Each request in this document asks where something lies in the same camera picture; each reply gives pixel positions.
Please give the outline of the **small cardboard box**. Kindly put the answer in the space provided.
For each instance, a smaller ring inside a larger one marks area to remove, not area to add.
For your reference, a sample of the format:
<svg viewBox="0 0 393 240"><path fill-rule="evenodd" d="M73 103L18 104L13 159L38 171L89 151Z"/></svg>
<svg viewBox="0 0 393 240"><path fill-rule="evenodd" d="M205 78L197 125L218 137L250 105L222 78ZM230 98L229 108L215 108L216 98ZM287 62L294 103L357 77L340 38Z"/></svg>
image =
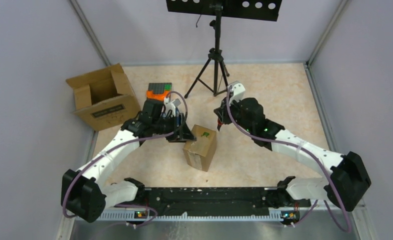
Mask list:
<svg viewBox="0 0 393 240"><path fill-rule="evenodd" d="M208 172L217 150L217 132L195 124L191 130L196 137L183 147L186 162L194 169Z"/></svg>

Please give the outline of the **large cardboard box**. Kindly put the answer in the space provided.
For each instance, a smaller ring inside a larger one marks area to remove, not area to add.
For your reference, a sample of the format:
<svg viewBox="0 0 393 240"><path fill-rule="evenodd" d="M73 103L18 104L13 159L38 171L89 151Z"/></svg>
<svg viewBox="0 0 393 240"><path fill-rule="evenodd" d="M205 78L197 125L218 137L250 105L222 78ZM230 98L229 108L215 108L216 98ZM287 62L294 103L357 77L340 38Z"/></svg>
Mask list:
<svg viewBox="0 0 393 240"><path fill-rule="evenodd" d="M73 114L96 132L121 125L142 109L119 63L68 78L65 82L73 90Z"/></svg>

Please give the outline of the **red black utility knife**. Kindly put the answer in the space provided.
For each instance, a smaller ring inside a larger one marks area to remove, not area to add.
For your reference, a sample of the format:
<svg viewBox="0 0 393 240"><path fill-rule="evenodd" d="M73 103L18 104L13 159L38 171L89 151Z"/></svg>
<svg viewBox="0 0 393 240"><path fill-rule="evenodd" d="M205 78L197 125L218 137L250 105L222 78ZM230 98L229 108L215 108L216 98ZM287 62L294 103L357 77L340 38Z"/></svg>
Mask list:
<svg viewBox="0 0 393 240"><path fill-rule="evenodd" d="M217 127L216 127L216 129L217 129L218 131L220 131L222 125L223 125L223 123L222 123L220 120L218 120L218 121L217 121Z"/></svg>

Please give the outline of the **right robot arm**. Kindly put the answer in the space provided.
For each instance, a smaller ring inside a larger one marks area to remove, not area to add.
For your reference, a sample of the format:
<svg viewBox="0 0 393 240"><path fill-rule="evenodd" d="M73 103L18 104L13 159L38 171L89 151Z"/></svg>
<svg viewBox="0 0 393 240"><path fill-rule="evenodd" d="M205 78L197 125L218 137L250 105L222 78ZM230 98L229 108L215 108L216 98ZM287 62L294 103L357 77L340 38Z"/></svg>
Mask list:
<svg viewBox="0 0 393 240"><path fill-rule="evenodd" d="M214 109L217 127L236 123L253 142L272 152L289 156L321 175L320 178L290 177L278 191L278 201L291 206L301 199L329 200L351 212L372 184L361 156L330 151L305 141L283 125L266 118L264 109L254 97L240 101L221 101Z"/></svg>

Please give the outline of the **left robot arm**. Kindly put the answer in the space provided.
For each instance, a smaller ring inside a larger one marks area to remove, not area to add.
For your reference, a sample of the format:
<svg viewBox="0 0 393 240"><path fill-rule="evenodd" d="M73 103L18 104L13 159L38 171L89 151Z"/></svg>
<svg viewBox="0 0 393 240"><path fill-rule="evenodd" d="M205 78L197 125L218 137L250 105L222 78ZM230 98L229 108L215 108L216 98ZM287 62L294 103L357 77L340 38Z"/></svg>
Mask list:
<svg viewBox="0 0 393 240"><path fill-rule="evenodd" d="M138 207L145 200L140 184L125 179L106 185L108 177L144 142L165 138L170 143L194 141L186 124L188 113L181 112L184 100L147 99L138 114L123 123L114 138L88 163L77 170L69 169L61 181L62 213L66 218L80 217L92 223L107 208L122 203Z"/></svg>

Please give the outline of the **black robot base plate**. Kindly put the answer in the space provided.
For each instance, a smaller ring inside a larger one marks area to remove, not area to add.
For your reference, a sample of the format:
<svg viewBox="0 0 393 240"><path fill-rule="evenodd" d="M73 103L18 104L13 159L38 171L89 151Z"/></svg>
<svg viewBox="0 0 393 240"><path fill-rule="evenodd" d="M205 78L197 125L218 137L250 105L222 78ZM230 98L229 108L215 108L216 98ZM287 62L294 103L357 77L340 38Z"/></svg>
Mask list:
<svg viewBox="0 0 393 240"><path fill-rule="evenodd" d="M126 205L150 207L159 217L268 216L271 209L311 207L276 187L152 187L139 189Z"/></svg>

